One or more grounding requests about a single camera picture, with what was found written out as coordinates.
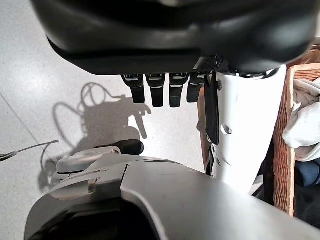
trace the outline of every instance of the wicker basket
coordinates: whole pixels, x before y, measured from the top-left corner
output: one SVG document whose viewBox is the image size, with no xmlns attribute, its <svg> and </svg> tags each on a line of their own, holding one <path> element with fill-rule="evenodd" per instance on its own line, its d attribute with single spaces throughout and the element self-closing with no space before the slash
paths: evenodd
<svg viewBox="0 0 320 240">
<path fill-rule="evenodd" d="M 294 79 L 314 81 L 319 77 L 320 63 L 294 65 L 288 69 L 274 129 L 274 206 L 290 216 L 294 215 L 296 155 L 295 150 L 285 144 L 282 135 L 294 105 Z"/>
</svg>

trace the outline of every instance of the white cloth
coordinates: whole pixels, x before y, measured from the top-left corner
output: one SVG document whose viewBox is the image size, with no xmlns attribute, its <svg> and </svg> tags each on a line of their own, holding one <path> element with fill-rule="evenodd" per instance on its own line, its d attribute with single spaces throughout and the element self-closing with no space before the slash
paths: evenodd
<svg viewBox="0 0 320 240">
<path fill-rule="evenodd" d="M 295 79 L 293 87 L 293 109 L 282 137 L 297 161 L 312 161 L 320 158 L 320 78 Z"/>
</svg>

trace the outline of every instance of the cable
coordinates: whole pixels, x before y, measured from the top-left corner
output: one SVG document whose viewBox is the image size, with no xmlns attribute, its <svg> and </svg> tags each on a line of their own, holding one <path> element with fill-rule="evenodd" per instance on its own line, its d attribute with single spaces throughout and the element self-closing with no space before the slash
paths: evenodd
<svg viewBox="0 0 320 240">
<path fill-rule="evenodd" d="M 26 148 L 18 150 L 18 151 L 12 151 L 12 152 L 9 152 L 7 154 L 0 154 L 0 162 L 3 162 L 5 160 L 7 160 L 7 159 L 10 159 L 10 158 L 16 156 L 18 153 L 21 153 L 23 151 L 26 151 L 26 150 L 29 150 L 29 149 L 33 149 L 33 148 L 36 148 L 36 147 L 39 147 L 39 146 L 43 146 L 43 145 L 49 146 L 51 144 L 55 144 L 55 143 L 58 143 L 58 142 L 59 142 L 58 140 L 54 140 L 54 141 L 50 141 L 50 142 L 45 142 L 45 143 L 29 146 L 29 147 L 26 147 Z"/>
</svg>

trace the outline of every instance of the white floor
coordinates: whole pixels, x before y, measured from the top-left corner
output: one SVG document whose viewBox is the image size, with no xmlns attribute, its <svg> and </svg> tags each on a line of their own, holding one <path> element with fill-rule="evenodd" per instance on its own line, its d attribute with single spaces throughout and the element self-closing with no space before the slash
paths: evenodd
<svg viewBox="0 0 320 240">
<path fill-rule="evenodd" d="M 141 139 L 144 156 L 204 170 L 197 105 L 186 103 L 186 88 L 180 108 L 169 108 L 168 85 L 165 107 L 152 107 L 148 87 L 145 104 L 133 104 L 119 76 L 95 76 L 60 58 L 29 1 L 1 3 L 0 154 L 59 140 L 47 149 L 42 165 L 41 147 L 0 162 L 1 240 L 23 239 L 28 213 L 48 189 L 50 158 Z"/>
</svg>

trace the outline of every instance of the blue fabric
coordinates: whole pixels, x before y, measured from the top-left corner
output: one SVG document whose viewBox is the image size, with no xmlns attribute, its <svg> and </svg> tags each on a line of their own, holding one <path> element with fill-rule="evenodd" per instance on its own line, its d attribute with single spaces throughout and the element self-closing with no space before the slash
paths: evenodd
<svg viewBox="0 0 320 240">
<path fill-rule="evenodd" d="M 320 229 L 320 184 L 294 185 L 294 216 Z"/>
<path fill-rule="evenodd" d="M 313 161 L 295 162 L 295 184 L 308 187 L 320 184 L 320 158 Z"/>
</svg>

